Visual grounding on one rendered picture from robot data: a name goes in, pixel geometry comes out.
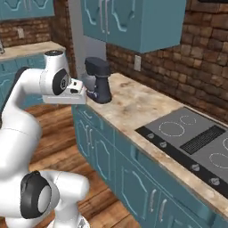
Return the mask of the teal base cupboard door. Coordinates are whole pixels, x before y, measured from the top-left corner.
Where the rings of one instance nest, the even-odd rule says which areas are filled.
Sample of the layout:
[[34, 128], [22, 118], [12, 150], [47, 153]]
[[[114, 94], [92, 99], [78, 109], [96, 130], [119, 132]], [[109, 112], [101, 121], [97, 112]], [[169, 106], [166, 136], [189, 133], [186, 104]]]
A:
[[89, 160], [90, 159], [90, 143], [88, 143], [86, 138], [86, 125], [87, 123], [82, 119], [78, 118], [76, 122], [77, 130], [77, 146], [81, 151], [83, 156]]
[[[154, 228], [160, 190], [132, 162], [116, 151], [116, 194], [142, 228]], [[157, 189], [150, 212], [151, 191]]]
[[160, 195], [159, 210], [160, 204], [164, 199], [167, 199], [167, 204], [165, 205], [165, 210], [163, 213], [163, 221], [162, 223], [159, 221], [158, 211], [158, 218], [155, 228], [208, 228], [201, 222], [197, 222], [193, 216], [187, 214], [165, 193]]
[[95, 129], [92, 137], [94, 168], [112, 191], [115, 191], [114, 147]]

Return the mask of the teal wall cupboard run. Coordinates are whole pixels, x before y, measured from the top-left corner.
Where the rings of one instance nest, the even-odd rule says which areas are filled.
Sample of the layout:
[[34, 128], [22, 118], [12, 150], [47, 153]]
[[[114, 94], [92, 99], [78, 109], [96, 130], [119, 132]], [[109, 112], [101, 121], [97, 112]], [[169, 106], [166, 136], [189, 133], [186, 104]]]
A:
[[53, 0], [0, 0], [0, 20], [54, 16]]

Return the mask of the dark blue stand mixer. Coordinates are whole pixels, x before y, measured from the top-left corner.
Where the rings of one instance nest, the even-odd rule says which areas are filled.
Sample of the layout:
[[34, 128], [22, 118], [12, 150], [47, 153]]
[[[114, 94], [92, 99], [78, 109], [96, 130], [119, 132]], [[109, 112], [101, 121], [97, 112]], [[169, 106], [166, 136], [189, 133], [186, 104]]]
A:
[[87, 57], [85, 59], [85, 74], [83, 82], [87, 96], [94, 102], [104, 104], [111, 101], [110, 65], [107, 61], [98, 57]]

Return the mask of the grey black hob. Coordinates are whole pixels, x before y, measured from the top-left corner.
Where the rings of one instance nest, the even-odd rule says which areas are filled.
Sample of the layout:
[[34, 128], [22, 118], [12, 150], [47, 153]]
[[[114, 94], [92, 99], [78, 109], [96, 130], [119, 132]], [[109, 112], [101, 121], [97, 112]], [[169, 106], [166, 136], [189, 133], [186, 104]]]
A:
[[[136, 132], [228, 199], [228, 127], [183, 107]], [[159, 146], [162, 142], [166, 148]], [[191, 170], [193, 164], [199, 164], [199, 172]], [[213, 177], [219, 185], [209, 182]]]

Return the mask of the short teal drawer front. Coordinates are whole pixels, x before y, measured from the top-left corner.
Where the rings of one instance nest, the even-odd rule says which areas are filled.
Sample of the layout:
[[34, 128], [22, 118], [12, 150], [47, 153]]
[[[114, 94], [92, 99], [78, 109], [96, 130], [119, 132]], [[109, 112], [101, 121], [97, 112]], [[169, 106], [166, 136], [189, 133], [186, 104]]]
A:
[[[86, 111], [88, 115], [93, 118], [87, 118], [83, 111]], [[90, 124], [99, 131], [108, 141], [114, 143], [114, 129], [105, 121], [99, 114], [97, 114], [92, 108], [87, 105], [78, 105], [76, 107], [76, 113], [80, 113]]]

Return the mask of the long teal drawer front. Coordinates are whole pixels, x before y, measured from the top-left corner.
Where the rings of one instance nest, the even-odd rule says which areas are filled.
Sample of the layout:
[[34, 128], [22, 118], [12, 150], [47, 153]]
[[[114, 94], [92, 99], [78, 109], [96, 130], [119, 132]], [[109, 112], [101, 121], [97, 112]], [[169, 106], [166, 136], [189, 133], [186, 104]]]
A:
[[124, 134], [118, 130], [114, 136], [115, 147], [140, 171], [154, 180], [164, 191], [172, 195], [182, 206], [194, 213], [202, 222], [211, 227], [216, 213], [204, 204], [195, 194], [178, 183], [158, 163], [144, 155]]

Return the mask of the teal wall cupboard door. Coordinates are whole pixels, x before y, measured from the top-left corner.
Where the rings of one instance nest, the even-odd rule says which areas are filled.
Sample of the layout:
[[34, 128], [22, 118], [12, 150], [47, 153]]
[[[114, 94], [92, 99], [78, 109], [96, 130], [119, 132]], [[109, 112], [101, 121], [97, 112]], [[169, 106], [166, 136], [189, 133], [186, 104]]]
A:
[[104, 0], [102, 0], [102, 17], [105, 33], [102, 33], [100, 26], [99, 0], [81, 0], [81, 13], [84, 34], [87, 37], [92, 37], [105, 42], [106, 30], [104, 27]]
[[140, 49], [143, 14], [142, 0], [109, 0], [107, 42], [128, 50]]

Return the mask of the grey fridge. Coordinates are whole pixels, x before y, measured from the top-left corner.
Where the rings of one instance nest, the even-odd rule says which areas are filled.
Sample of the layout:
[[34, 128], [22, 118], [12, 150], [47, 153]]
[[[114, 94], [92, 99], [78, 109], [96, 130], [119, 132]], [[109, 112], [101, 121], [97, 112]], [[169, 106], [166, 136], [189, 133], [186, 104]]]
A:
[[86, 72], [86, 57], [106, 59], [106, 43], [84, 35], [80, 0], [68, 0], [77, 78]]

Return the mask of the teal base cupboard run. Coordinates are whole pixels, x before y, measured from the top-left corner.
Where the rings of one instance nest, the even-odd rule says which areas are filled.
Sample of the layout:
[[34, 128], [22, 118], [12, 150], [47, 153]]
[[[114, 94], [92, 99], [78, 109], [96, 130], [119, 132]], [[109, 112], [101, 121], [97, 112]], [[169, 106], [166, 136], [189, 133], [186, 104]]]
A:
[[0, 61], [0, 108], [12, 86], [17, 70], [21, 67], [43, 69], [45, 67], [45, 57], [40, 53], [8, 61]]

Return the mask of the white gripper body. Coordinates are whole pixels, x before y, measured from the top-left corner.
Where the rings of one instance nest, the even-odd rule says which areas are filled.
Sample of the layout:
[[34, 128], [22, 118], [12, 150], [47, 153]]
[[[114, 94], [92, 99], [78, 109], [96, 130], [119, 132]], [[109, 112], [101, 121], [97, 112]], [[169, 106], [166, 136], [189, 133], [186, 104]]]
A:
[[86, 104], [86, 90], [69, 89], [60, 95], [43, 95], [42, 98], [44, 103], [50, 104]]

